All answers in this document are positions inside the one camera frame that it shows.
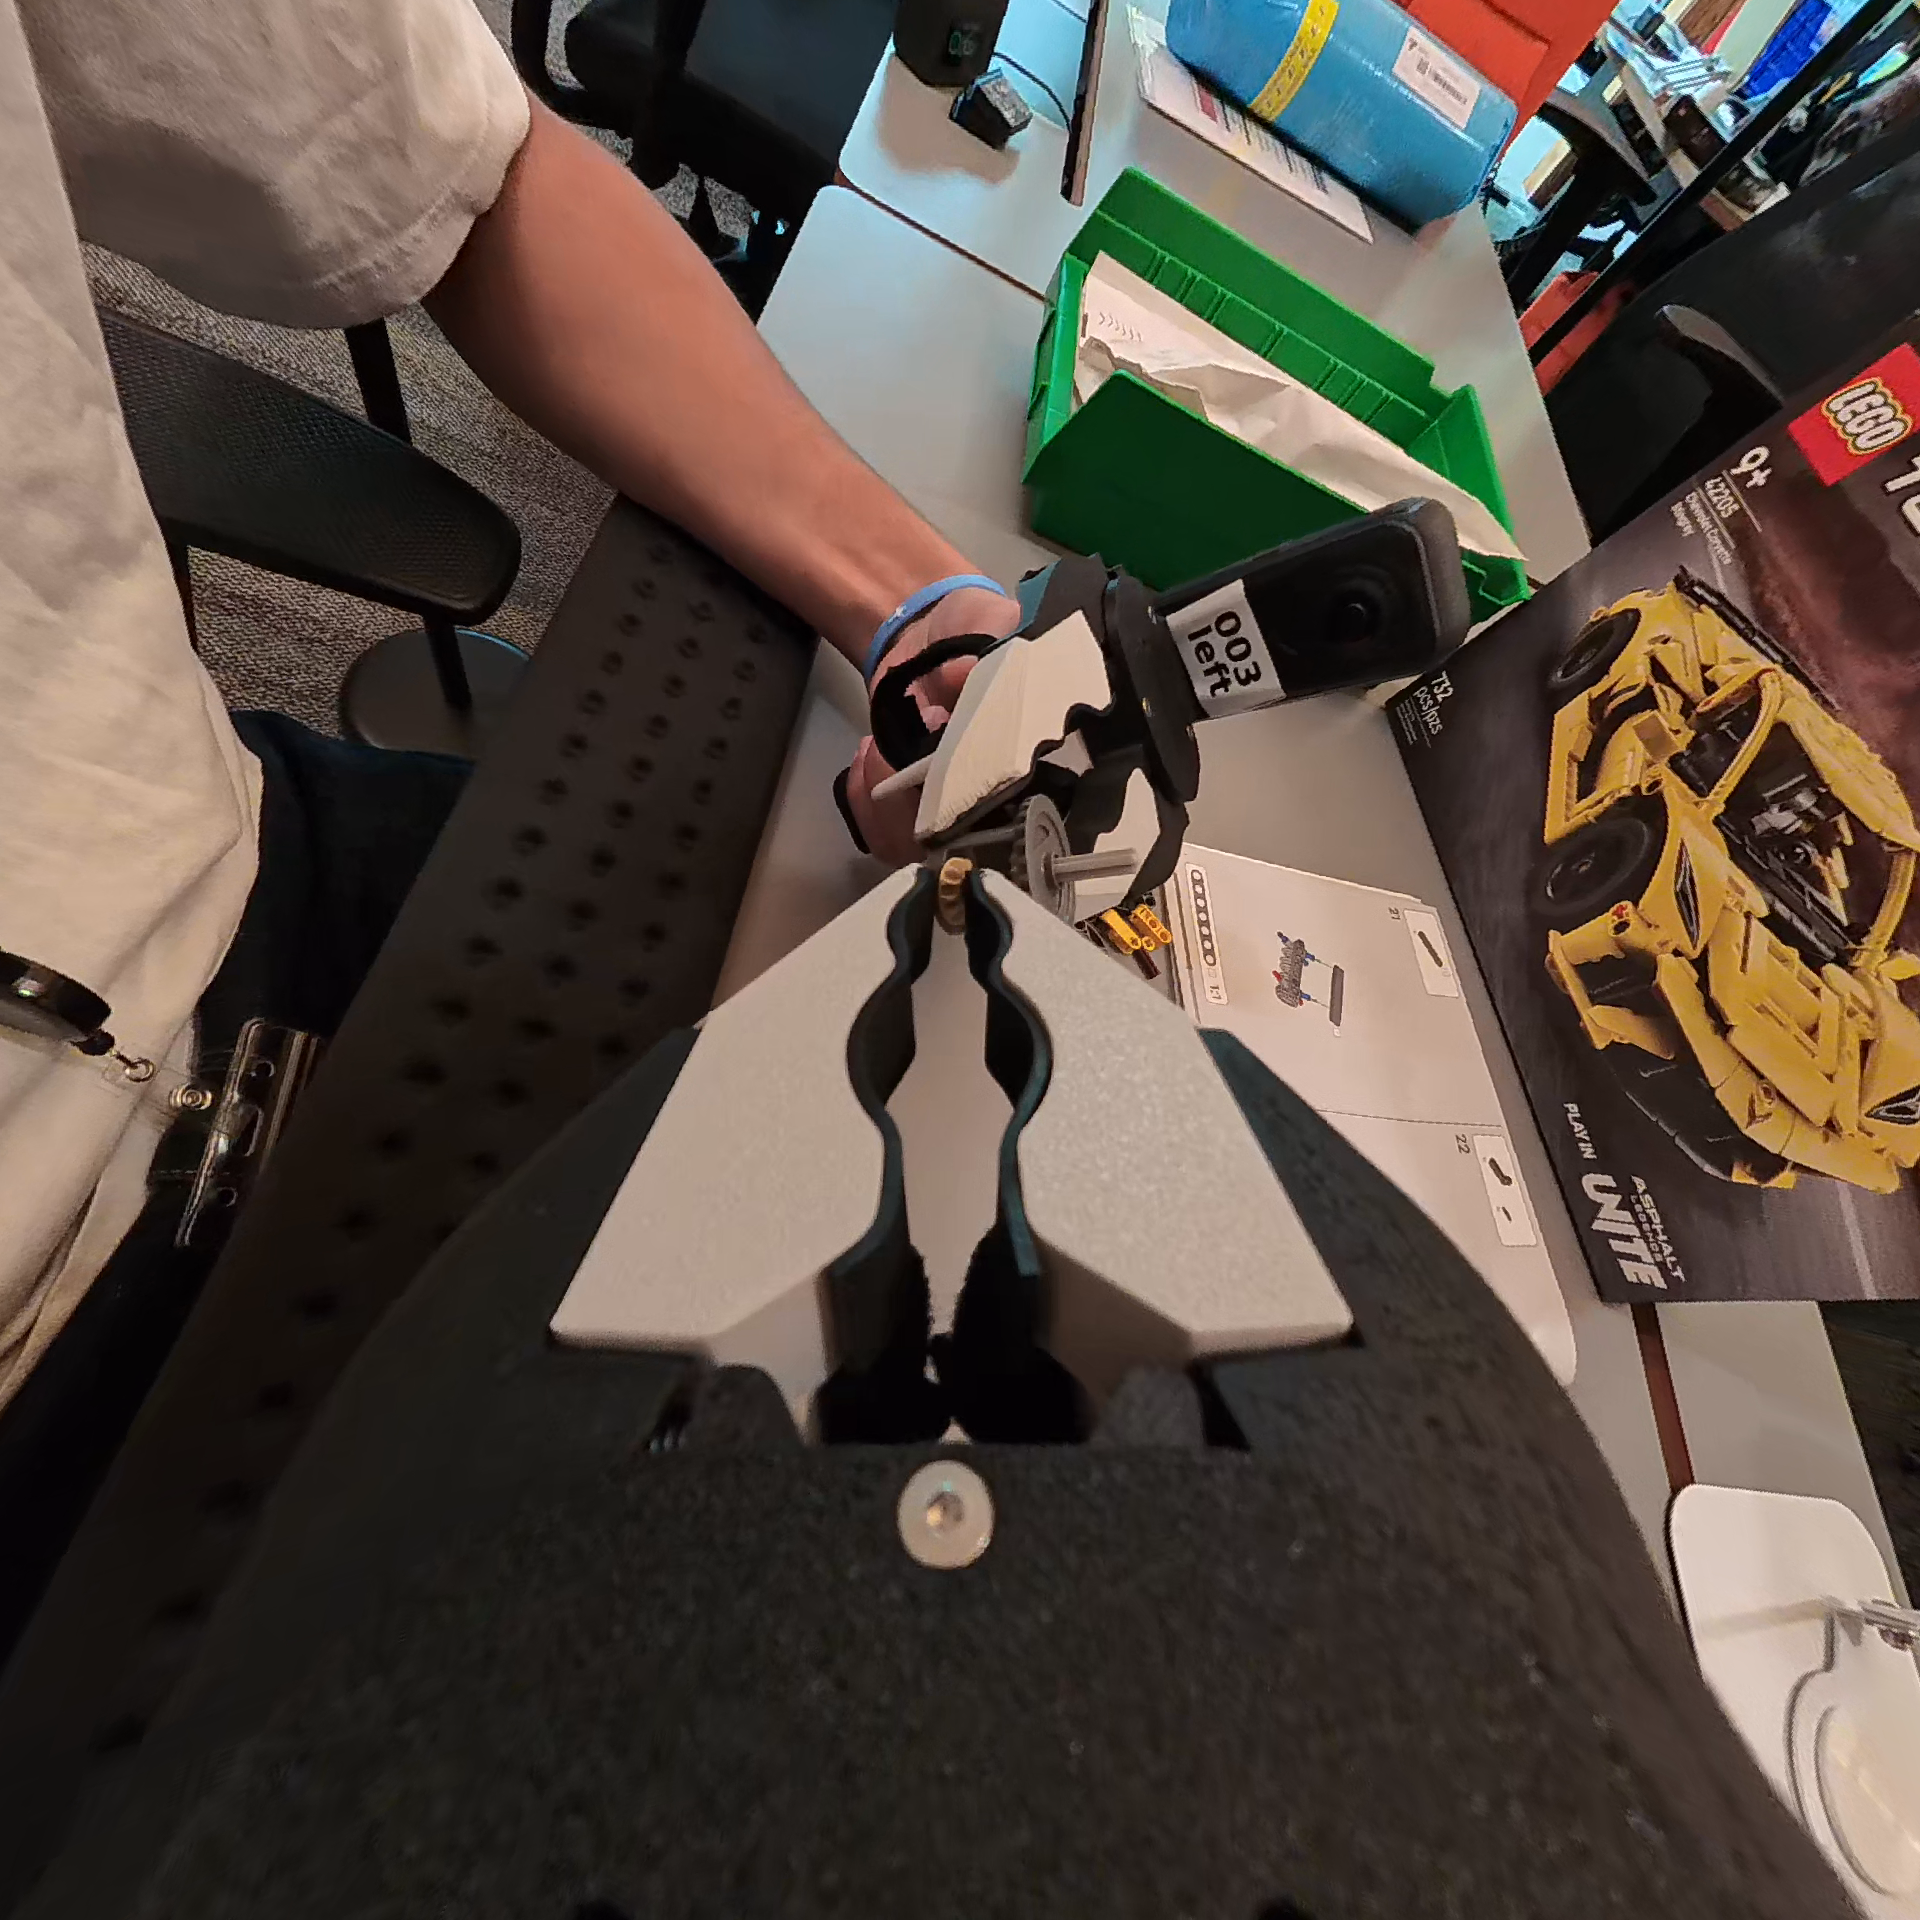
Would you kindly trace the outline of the white label sheet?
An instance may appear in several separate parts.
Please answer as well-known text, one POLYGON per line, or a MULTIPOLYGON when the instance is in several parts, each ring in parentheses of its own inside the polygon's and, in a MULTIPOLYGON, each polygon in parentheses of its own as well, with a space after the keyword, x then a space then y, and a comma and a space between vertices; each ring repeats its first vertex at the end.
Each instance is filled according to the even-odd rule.
POLYGON ((1287 146, 1266 125, 1219 96, 1210 84, 1175 61, 1158 19, 1129 8, 1127 22, 1135 48, 1135 87, 1142 107, 1153 108, 1213 154, 1307 206, 1353 240, 1372 243, 1368 210, 1349 187, 1287 146))

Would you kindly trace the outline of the green plastic bin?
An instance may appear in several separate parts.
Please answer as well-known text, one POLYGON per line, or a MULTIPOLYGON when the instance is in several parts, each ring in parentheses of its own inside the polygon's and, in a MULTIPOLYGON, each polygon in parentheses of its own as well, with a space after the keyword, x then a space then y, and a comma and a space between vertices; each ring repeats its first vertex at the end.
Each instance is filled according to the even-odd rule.
POLYGON ((1479 395, 1442 391, 1427 356, 1184 203, 1137 169, 1098 198, 1046 292, 1026 423, 1029 528, 1177 590, 1360 513, 1356 497, 1240 444, 1129 374, 1075 401, 1083 292, 1100 255, 1271 369, 1375 428, 1510 530, 1479 395))

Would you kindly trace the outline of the person's dark trousers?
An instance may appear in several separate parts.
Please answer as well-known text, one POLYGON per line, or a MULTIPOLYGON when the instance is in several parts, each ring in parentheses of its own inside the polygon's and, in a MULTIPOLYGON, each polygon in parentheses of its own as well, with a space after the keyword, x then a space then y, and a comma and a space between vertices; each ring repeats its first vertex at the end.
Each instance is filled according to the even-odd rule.
POLYGON ((262 767, 253 896, 198 1006, 203 1055, 249 1021, 329 1040, 366 983, 472 764, 327 738, 278 714, 234 714, 262 767))

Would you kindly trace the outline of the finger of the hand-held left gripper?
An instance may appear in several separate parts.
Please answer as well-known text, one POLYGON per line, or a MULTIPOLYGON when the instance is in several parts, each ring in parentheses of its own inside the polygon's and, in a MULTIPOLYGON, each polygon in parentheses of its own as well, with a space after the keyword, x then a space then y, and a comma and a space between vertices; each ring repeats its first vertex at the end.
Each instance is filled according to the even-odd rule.
POLYGON ((1127 876, 1100 879, 1100 912, 1134 912, 1137 904, 1152 904, 1177 867, 1187 827, 1187 805, 1163 800, 1142 767, 1129 768, 1122 813, 1117 823, 1100 835, 1100 851, 1131 850, 1134 867, 1127 876))
POLYGON ((915 814, 919 842, 948 842, 1029 779, 1088 716, 1113 709, 1108 663, 1090 616, 983 655, 951 709, 915 814))

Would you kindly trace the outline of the orange-red bag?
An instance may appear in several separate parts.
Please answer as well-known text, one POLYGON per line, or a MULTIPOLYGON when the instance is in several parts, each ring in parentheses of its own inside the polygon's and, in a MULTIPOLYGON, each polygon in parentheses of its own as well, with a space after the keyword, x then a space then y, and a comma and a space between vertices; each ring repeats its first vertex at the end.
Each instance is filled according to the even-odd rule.
POLYGON ((1399 3, 1418 29, 1468 63, 1525 125, 1591 47, 1613 3, 1399 3))

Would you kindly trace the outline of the blue wrapped roll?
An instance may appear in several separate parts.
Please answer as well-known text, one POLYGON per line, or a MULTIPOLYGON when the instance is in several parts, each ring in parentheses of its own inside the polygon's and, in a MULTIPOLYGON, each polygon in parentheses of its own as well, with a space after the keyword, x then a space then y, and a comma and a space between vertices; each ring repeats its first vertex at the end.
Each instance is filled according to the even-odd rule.
POLYGON ((1169 3, 1165 47, 1406 230, 1473 206, 1517 125, 1392 3, 1169 3))

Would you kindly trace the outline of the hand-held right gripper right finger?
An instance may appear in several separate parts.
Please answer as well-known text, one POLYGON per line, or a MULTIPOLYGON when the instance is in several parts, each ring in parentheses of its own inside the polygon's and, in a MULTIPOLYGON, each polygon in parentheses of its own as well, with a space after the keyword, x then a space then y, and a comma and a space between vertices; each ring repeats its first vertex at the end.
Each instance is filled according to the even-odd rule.
POLYGON ((1006 879, 968 879, 1008 1117, 968 1268, 968 1415, 1094 1415, 1141 1368, 1353 1317, 1199 1030, 1006 879))

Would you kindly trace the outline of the white paper bag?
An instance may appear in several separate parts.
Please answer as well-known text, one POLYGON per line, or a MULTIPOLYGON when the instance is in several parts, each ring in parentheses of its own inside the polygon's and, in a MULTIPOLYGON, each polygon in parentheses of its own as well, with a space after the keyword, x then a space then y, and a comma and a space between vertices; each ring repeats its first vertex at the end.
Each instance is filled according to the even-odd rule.
POLYGON ((1525 563, 1521 547, 1473 494, 1096 254, 1080 292, 1073 405, 1117 374, 1363 513, 1427 497, 1451 513, 1463 547, 1525 563))

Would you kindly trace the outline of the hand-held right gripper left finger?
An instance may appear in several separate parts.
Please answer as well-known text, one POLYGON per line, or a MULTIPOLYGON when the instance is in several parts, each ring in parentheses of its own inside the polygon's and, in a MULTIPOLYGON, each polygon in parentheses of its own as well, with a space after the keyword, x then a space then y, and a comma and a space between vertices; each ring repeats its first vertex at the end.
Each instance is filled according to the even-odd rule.
POLYGON ((822 1438, 930 1438, 888 1097, 936 879, 906 867, 706 1016, 551 1315, 560 1346, 759 1368, 822 1438))

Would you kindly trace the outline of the yellow car lego set box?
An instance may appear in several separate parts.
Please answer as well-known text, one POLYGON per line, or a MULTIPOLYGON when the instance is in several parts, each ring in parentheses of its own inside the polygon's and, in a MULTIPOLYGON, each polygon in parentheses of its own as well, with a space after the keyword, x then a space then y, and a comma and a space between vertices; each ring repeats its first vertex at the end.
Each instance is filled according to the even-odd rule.
POLYGON ((1390 707, 1603 1297, 1917 1290, 1916 317, 1390 707))

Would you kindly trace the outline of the white board stand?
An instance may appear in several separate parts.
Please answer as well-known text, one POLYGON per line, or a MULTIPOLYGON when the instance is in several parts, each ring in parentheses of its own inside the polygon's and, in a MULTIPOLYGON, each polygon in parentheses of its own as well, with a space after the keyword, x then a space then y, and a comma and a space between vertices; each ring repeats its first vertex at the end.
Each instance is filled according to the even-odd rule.
POLYGON ((1716 1483, 1666 1509, 1704 1680, 1863 1916, 1917 1916, 1916 1610, 1849 1506, 1716 1483))

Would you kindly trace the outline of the lego instruction booklet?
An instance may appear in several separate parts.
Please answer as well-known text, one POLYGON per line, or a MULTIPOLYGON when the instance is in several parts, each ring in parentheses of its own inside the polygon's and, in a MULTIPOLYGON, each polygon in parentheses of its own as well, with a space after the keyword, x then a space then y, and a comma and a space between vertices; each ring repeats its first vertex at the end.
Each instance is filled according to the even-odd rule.
MULTIPOLYGON (((1572 1326, 1436 909, 1198 844, 1150 907, 1172 935, 1150 984, 1422 1208, 1570 1384, 1572 1326)), ((1079 881, 1075 922, 1098 913, 1100 879, 1079 881)))

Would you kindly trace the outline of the person's left hand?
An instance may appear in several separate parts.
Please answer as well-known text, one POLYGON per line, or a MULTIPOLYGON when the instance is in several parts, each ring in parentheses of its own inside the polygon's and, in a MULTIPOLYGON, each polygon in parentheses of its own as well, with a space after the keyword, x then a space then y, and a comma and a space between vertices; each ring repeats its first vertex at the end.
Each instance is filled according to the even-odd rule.
MULTIPOLYGON (((884 675, 915 660, 927 647, 941 647, 956 638, 998 641, 1017 636, 1019 629, 1020 606, 1012 597, 1006 600, 996 600, 985 594, 953 597, 899 638, 881 663, 874 684, 867 684, 867 689, 874 689, 884 675)), ((910 697, 927 729, 948 723, 974 664, 976 655, 953 655, 951 660, 938 663, 936 670, 928 670, 910 686, 910 697)), ((896 770, 896 764, 881 752, 876 737, 865 737, 844 777, 844 813, 850 822, 852 837, 884 867, 899 867, 919 859, 915 839, 918 794, 906 787, 882 799, 876 794, 896 770)))

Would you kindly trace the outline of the grey lego differential housing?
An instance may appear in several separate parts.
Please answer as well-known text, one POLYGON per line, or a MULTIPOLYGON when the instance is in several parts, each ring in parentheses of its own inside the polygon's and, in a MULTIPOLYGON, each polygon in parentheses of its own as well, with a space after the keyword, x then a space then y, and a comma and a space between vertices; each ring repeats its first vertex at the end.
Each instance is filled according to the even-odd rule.
POLYGON ((1075 881, 1061 869, 1071 859, 1060 809, 1042 794, 1019 808, 1006 853, 1008 881, 1057 920, 1075 922, 1075 881))

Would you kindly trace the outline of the blue wristband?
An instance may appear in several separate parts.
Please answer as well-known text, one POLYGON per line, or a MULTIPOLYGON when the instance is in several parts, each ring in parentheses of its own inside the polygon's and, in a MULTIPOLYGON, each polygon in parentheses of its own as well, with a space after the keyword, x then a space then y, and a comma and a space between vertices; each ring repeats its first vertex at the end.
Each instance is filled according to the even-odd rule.
POLYGON ((996 600, 1006 600, 1006 594, 998 586, 998 582, 988 576, 944 576, 925 590, 915 590, 907 598, 904 598, 874 630, 867 653, 859 663, 859 676, 865 684, 874 684, 881 663, 894 650, 899 638, 925 615, 941 608, 944 600, 965 594, 985 594, 996 600))

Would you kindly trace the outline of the black mesh office chair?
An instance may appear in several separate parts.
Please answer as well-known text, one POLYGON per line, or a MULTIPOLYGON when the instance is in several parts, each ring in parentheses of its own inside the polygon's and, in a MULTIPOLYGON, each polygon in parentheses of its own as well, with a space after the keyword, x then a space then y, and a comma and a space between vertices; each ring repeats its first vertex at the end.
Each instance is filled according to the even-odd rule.
POLYGON ((1588 543, 1917 307, 1917 122, 1645 288, 1545 399, 1588 543))

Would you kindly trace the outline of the person's left forearm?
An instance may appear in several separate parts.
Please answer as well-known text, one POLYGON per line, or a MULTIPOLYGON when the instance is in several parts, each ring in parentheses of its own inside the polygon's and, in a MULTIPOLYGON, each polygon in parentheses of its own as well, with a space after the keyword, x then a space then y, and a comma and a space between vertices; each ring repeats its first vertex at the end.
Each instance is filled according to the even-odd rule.
POLYGON ((822 422, 666 210, 544 107, 426 311, 521 423, 850 660, 968 563, 822 422))

